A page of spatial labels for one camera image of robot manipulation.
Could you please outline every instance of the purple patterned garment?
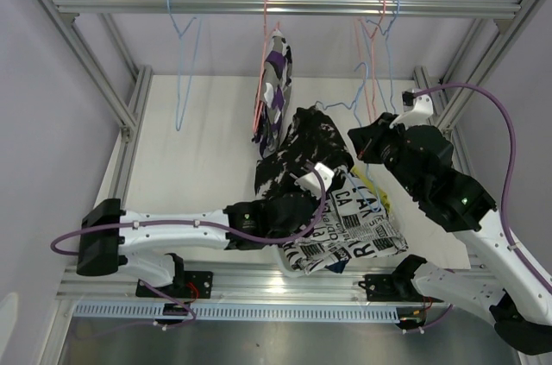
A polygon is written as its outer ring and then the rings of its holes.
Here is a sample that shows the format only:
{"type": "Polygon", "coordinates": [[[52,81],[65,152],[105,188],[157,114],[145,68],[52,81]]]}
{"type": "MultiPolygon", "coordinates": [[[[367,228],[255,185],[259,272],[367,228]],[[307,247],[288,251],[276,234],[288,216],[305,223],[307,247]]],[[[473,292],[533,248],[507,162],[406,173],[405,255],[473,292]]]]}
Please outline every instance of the purple patterned garment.
{"type": "Polygon", "coordinates": [[[260,85],[260,121],[253,142],[266,158],[279,146],[285,111],[292,94],[292,50],[279,30],[273,32],[260,85]]]}

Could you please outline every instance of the yellow fabric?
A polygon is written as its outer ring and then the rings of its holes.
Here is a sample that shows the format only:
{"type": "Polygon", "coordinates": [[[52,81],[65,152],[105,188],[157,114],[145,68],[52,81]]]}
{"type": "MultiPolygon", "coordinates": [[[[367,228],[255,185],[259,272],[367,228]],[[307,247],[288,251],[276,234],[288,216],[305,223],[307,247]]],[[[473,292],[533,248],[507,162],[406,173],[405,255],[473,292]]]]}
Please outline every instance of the yellow fabric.
{"type": "MultiPolygon", "coordinates": [[[[364,183],[365,186],[368,187],[368,190],[375,196],[376,195],[376,189],[373,185],[372,181],[370,179],[366,178],[364,175],[364,171],[362,171],[360,168],[358,168],[356,165],[353,167],[353,174],[356,175],[361,179],[361,181],[364,183]]],[[[386,208],[387,214],[389,214],[389,211],[391,210],[391,203],[389,202],[389,198],[387,197],[387,194],[385,191],[383,191],[381,188],[378,188],[379,192],[379,200],[383,204],[383,206],[386,208]]]]}

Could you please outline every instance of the black bracket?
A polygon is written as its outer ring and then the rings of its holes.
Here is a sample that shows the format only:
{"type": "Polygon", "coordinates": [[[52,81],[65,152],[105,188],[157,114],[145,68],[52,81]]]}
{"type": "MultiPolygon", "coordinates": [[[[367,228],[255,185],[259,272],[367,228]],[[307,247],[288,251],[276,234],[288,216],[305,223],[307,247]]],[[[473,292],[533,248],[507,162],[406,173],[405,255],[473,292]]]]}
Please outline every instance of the black bracket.
{"type": "MultiPolygon", "coordinates": [[[[395,286],[391,274],[366,274],[363,281],[359,281],[359,287],[366,292],[369,302],[403,302],[404,295],[395,286]]],[[[411,293],[409,302],[423,302],[423,296],[419,293],[411,293]]]]}
{"type": "MultiPolygon", "coordinates": [[[[184,270],[184,261],[175,254],[170,254],[175,264],[174,281],[171,285],[158,287],[158,290],[175,299],[210,299],[213,288],[213,272],[184,270]],[[195,287],[199,294],[192,290],[195,287]]],[[[155,293],[143,286],[140,281],[136,286],[137,298],[158,298],[155,293]]]]}

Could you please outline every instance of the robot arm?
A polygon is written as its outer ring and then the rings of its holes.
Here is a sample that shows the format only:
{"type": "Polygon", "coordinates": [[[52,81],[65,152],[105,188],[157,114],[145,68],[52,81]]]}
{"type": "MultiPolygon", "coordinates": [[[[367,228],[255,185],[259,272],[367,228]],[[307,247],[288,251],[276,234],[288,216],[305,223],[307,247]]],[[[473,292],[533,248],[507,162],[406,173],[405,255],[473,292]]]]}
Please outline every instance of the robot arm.
{"type": "MultiPolygon", "coordinates": [[[[318,163],[312,171],[295,177],[295,183],[305,192],[241,202],[224,210],[200,214],[142,214],[124,211],[119,199],[106,199],[83,219],[84,230],[94,227],[100,230],[83,231],[77,274],[105,276],[121,272],[153,287],[181,288],[185,283],[176,281],[183,277],[182,259],[173,254],[155,253],[154,249],[249,250],[290,241],[288,237],[309,223],[317,207],[318,219],[322,216],[322,192],[328,190],[333,176],[333,171],[318,163]]],[[[295,238],[307,232],[305,229],[295,238]]]]}
{"type": "MultiPolygon", "coordinates": [[[[552,295],[509,246],[495,202],[479,182],[452,168],[453,146],[437,128],[407,129],[396,124],[397,118],[384,113],[371,125],[348,132],[358,158],[385,165],[428,218],[476,252],[500,286],[411,255],[393,273],[396,287],[406,299],[410,288],[472,312],[528,355],[552,351],[552,295]]],[[[516,247],[552,280],[521,243],[516,247]]]]}

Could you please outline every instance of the white cable clip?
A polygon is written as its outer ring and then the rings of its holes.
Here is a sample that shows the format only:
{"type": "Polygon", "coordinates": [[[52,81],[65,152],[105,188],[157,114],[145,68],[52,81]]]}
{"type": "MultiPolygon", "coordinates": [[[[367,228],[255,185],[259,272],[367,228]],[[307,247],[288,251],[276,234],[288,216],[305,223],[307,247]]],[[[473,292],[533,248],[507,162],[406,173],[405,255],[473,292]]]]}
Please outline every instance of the white cable clip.
{"type": "MultiPolygon", "coordinates": [[[[420,89],[411,89],[412,93],[420,89]]],[[[422,95],[414,98],[412,108],[398,115],[389,128],[393,129],[396,125],[402,123],[407,128],[414,125],[423,125],[433,115],[433,101],[429,95],[422,95]]]]}
{"type": "MultiPolygon", "coordinates": [[[[314,171],[316,171],[318,175],[320,175],[320,178],[322,178],[322,181],[324,183],[324,190],[328,191],[335,173],[331,169],[326,167],[322,162],[318,162],[314,166],[314,171]]],[[[317,176],[312,171],[309,171],[307,174],[303,175],[300,178],[296,178],[295,185],[300,186],[306,191],[310,191],[312,195],[314,195],[316,198],[320,198],[320,196],[322,195],[320,182],[318,181],[317,176]]]]}
{"type": "Polygon", "coordinates": [[[511,246],[508,246],[507,248],[512,251],[512,250],[515,250],[515,249],[520,249],[522,246],[522,243],[521,242],[514,242],[511,246]]]}

